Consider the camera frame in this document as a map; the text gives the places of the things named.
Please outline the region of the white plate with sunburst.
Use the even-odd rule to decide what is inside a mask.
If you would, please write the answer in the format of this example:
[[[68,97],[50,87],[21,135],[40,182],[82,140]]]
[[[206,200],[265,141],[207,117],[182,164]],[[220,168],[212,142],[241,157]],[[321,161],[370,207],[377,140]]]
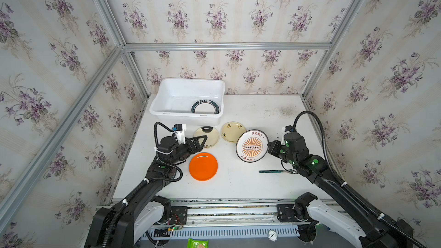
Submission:
[[[260,161],[267,153],[269,139],[267,135],[257,129],[244,132],[236,143],[238,158],[246,163]]]

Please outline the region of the orange plate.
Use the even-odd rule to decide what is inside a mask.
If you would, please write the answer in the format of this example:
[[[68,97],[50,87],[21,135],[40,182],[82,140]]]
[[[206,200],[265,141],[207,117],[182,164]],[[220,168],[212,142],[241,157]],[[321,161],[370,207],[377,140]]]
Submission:
[[[217,159],[210,153],[199,153],[189,163],[189,173],[197,181],[208,181],[217,171]]]

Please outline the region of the white plate green red rim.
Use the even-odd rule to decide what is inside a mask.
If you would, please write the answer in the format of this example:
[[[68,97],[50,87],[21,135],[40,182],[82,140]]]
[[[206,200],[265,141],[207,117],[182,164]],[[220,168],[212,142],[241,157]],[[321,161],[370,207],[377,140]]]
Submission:
[[[196,101],[191,108],[192,114],[212,114],[217,115],[221,111],[219,105],[209,99],[201,99]]]

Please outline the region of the cream plate with small motifs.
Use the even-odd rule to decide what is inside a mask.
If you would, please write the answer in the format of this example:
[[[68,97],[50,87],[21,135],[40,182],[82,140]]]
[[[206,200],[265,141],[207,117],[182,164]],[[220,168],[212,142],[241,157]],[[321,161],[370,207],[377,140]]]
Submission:
[[[238,139],[246,132],[246,127],[239,122],[227,122],[220,131],[221,137],[231,143],[236,143]]]

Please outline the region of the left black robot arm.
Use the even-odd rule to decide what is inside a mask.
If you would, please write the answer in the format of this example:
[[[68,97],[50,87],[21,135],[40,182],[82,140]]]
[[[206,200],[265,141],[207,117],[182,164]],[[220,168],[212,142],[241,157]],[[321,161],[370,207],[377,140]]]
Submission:
[[[86,248],[132,248],[141,236],[156,222],[163,219],[163,213],[157,218],[146,218],[146,207],[150,202],[157,202],[164,208],[164,197],[157,193],[170,183],[183,178],[183,171],[178,164],[189,156],[200,153],[207,141],[206,135],[185,138],[180,144],[172,134],[158,140],[155,137],[155,156],[141,182],[120,202],[111,208],[99,209],[93,217]]]

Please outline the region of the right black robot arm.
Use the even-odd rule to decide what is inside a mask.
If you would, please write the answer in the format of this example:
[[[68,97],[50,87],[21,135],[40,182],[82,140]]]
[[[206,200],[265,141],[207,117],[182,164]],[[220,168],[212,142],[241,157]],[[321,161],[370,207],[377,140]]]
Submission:
[[[346,211],[341,215],[327,210],[317,196],[307,192],[295,200],[297,219],[322,223],[356,248],[423,247],[406,221],[394,220],[361,197],[336,174],[327,156],[309,152],[298,132],[286,132],[283,141],[269,142],[267,152],[291,164],[297,174],[325,191]]]

